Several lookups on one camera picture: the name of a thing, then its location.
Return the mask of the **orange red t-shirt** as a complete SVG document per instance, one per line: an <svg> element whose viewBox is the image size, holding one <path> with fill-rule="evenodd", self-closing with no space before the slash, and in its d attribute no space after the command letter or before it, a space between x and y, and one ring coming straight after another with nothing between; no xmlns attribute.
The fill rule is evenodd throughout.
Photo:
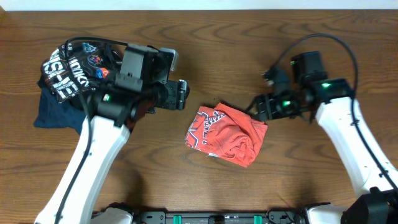
<svg viewBox="0 0 398 224"><path fill-rule="evenodd" d="M258 156L268 125L218 103L199 107L185 136L185 145L242 167Z"/></svg>

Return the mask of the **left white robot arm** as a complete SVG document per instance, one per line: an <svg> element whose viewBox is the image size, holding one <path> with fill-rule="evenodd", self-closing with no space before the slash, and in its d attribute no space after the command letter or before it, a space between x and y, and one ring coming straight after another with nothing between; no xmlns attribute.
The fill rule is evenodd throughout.
<svg viewBox="0 0 398 224"><path fill-rule="evenodd" d="M118 204L94 213L99 192L134 123L155 108L182 110L188 94L185 80L155 82L141 91L110 83L98 88L89 98L75 152L35 222L132 223L133 212Z"/></svg>

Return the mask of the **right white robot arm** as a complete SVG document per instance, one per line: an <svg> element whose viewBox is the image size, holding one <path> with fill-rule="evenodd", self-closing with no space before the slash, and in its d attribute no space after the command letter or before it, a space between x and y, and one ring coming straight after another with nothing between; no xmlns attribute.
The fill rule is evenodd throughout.
<svg viewBox="0 0 398 224"><path fill-rule="evenodd" d="M348 208L319 203L303 208L296 223L397 223L397 169L383 153L343 78L302 84L299 91L282 84L255 97L249 109L260 121L294 118L309 111L332 141L355 192Z"/></svg>

